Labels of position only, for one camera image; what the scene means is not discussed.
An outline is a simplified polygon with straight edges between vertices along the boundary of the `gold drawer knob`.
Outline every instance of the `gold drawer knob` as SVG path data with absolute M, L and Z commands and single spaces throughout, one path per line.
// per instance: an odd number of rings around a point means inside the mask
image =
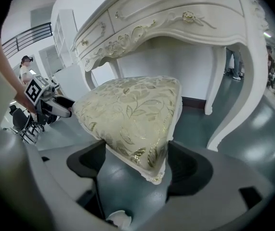
M 87 41 L 87 40 L 82 40 L 82 41 L 81 41 L 81 44 L 82 44 L 82 46 L 87 45 L 87 44 L 88 44 L 88 41 Z

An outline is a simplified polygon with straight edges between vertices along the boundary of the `white shirt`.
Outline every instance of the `white shirt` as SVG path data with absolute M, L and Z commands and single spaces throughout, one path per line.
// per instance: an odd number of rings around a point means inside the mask
M 21 68 L 20 68 L 20 76 L 21 76 L 22 82 L 24 82 L 26 85 L 28 85 L 29 82 L 32 80 L 32 73 L 30 73 L 28 68 L 24 65 L 21 66 Z

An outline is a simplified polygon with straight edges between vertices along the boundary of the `desk drawer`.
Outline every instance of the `desk drawer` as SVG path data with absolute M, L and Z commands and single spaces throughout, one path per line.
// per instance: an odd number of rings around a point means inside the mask
M 78 57 L 82 58 L 113 34 L 113 26 L 106 11 L 76 40 Z
M 239 0 L 119 0 L 108 12 L 115 32 L 157 12 L 191 4 L 213 4 L 243 15 Z

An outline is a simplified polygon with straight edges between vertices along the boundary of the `stool cushion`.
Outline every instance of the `stool cushion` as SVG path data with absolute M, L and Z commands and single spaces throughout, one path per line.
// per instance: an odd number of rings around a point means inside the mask
M 122 161 L 156 176 L 172 140 L 181 102 L 178 80 L 130 77 L 108 81 L 74 103 L 84 129 Z

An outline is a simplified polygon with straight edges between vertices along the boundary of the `woman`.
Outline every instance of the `woman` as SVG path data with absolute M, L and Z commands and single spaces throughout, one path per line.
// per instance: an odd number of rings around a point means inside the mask
M 30 66 L 30 62 L 33 61 L 32 57 L 23 56 L 21 65 L 20 65 L 20 79 L 25 84 L 28 85 L 32 80 L 32 73 L 28 70 Z

